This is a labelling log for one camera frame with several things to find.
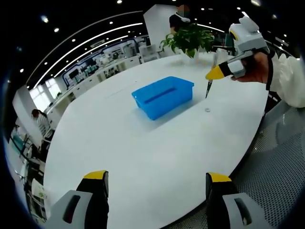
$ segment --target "curved light strip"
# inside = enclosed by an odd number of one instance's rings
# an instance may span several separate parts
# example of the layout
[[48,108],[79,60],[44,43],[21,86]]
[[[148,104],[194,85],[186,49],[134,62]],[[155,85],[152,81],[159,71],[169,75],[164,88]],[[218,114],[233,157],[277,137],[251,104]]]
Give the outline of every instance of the curved light strip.
[[96,49],[100,48],[100,47],[103,46],[103,45],[109,44],[109,43],[111,43],[111,42],[113,42],[113,41],[117,41],[117,40],[119,40],[119,39],[123,39],[123,38],[125,38],[125,37],[128,37],[128,35],[122,36],[122,37],[119,37],[119,38],[116,38],[116,39],[113,39],[113,40],[108,41],[108,42],[105,42],[105,43],[100,44],[100,45],[94,47],[93,49],[91,49],[91,50],[85,52],[84,54],[80,55],[79,57],[77,57],[76,59],[74,59],[73,61],[71,61],[69,64],[67,64],[66,66],[64,66],[64,68],[62,68],[62,69],[54,76],[54,78],[55,78],[56,76],[58,76],[58,75],[59,75],[63,70],[65,70],[67,67],[69,67],[72,63],[74,63],[75,61],[77,61],[78,59],[80,59],[81,57],[83,57],[84,55],[87,55],[88,53],[92,52],[93,50],[96,50]]
[[202,24],[197,24],[197,25],[199,25],[199,26],[203,26],[203,27],[206,27],[206,28],[209,28],[209,29],[213,29],[213,30],[218,30],[218,31],[220,31],[220,32],[224,32],[224,31],[222,31],[222,30],[219,30],[219,29],[214,28],[214,27],[211,27],[211,26],[202,25]]
[[81,47],[83,44],[85,43],[88,43],[89,41],[92,41],[93,39],[97,38],[97,37],[100,37],[100,36],[103,36],[107,33],[110,33],[110,32],[113,32],[113,31],[116,31],[116,30],[120,30],[120,29],[124,29],[124,28],[128,28],[128,27],[131,27],[131,26],[135,26],[135,25],[142,25],[143,23],[135,23],[135,24],[130,24],[130,25],[125,25],[125,26],[121,26],[121,27],[118,27],[118,28],[115,28],[115,29],[112,29],[112,30],[109,30],[109,31],[106,31],[106,32],[103,32],[101,34],[98,34],[94,37],[91,37],[90,39],[84,41],[83,43],[77,45],[76,47],[74,47],[73,49],[71,49],[70,51],[68,51],[66,54],[64,54],[60,59],[58,59],[43,75],[42,77],[37,81],[37,83],[35,84],[34,88],[37,87],[37,85],[40,83],[40,81],[46,76],[46,74],[48,74],[48,72],[55,66],[57,65],[63,58],[65,58],[67,55],[69,55],[71,52],[73,52],[74,50],[76,50],[77,48]]
[[113,16],[111,16],[111,17],[104,18],[104,19],[102,19],[102,20],[96,21],[96,22],[94,22],[94,23],[92,23],[92,24],[90,24],[90,25],[87,25],[86,27],[84,27],[84,28],[78,30],[77,32],[75,32],[74,34],[72,34],[71,36],[69,36],[68,38],[66,38],[65,40],[63,40],[60,44],[58,44],[54,49],[51,50],[51,52],[49,52],[49,53],[42,59],[42,61],[40,61],[40,63],[36,66],[36,68],[34,69],[34,71],[33,71],[33,72],[31,73],[31,75],[29,76],[29,78],[28,78],[28,80],[26,81],[26,83],[28,83],[29,79],[32,77],[32,75],[33,75],[34,72],[37,70],[37,68],[39,67],[39,65],[41,65],[41,63],[42,63],[42,62],[43,62],[43,61],[44,61],[44,60],[45,60],[45,59],[46,59],[55,49],[57,49],[57,48],[58,48],[59,46],[61,46],[64,42],[66,42],[68,39],[70,39],[71,37],[73,37],[73,36],[76,35],[77,33],[79,33],[79,32],[81,32],[81,31],[85,30],[86,28],[88,28],[88,27],[90,27],[90,26],[93,26],[93,25],[95,25],[95,24],[97,24],[97,23],[100,23],[100,22],[102,22],[102,21],[108,20],[108,19],[110,19],[110,18],[115,18],[115,17],[127,15],[127,14],[140,13],[140,12],[143,12],[143,11],[142,11],[142,10],[140,10],[140,11],[132,11],[132,12],[127,12],[127,13],[121,13],[121,14],[113,15]]

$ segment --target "window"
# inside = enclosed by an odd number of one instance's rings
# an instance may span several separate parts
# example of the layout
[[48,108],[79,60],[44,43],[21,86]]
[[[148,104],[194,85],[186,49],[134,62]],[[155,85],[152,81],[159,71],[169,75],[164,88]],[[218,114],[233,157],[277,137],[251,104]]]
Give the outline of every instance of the window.
[[46,81],[46,85],[47,85],[53,99],[56,99],[58,92],[61,92],[56,81],[54,79],[49,79],[48,81]]
[[30,90],[30,95],[38,110],[44,111],[50,104],[50,100],[43,91],[43,87],[38,85],[35,89]]

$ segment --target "white sleeve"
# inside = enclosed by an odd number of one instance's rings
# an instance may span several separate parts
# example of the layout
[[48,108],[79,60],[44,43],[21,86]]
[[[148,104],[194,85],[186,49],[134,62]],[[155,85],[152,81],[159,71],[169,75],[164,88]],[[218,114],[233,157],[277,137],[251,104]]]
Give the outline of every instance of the white sleeve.
[[284,54],[272,58],[273,78],[270,91],[277,92],[279,97],[292,107],[305,107],[305,74],[303,61]]

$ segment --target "person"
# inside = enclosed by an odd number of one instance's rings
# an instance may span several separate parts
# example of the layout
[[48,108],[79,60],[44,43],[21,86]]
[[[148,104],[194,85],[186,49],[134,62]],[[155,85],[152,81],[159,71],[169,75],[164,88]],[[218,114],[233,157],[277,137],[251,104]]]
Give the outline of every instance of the person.
[[305,74],[303,61],[282,54],[269,56],[258,52],[254,55],[256,67],[240,78],[231,78],[239,82],[260,82],[266,89],[277,92],[288,105],[296,108],[305,107]]
[[190,8],[187,5],[178,7],[178,11],[170,17],[171,33],[175,34],[180,28],[187,27],[191,20],[188,18]]
[[44,136],[46,140],[51,141],[54,131],[48,131],[51,127],[47,115],[40,110],[34,109],[32,110],[32,117],[36,120],[42,136]]

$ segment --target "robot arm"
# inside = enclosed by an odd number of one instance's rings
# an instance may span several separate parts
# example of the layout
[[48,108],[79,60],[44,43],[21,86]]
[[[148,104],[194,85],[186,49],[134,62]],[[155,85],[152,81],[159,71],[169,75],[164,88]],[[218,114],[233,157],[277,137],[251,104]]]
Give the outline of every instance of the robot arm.
[[257,24],[246,16],[240,18],[239,22],[240,24],[232,24],[229,29],[238,55],[213,68],[206,75],[206,79],[217,80],[229,75],[236,78],[242,77],[246,73],[242,60],[249,63],[247,68],[251,68],[253,66],[251,63],[254,62],[253,55],[256,52],[269,53],[267,43],[258,31]]

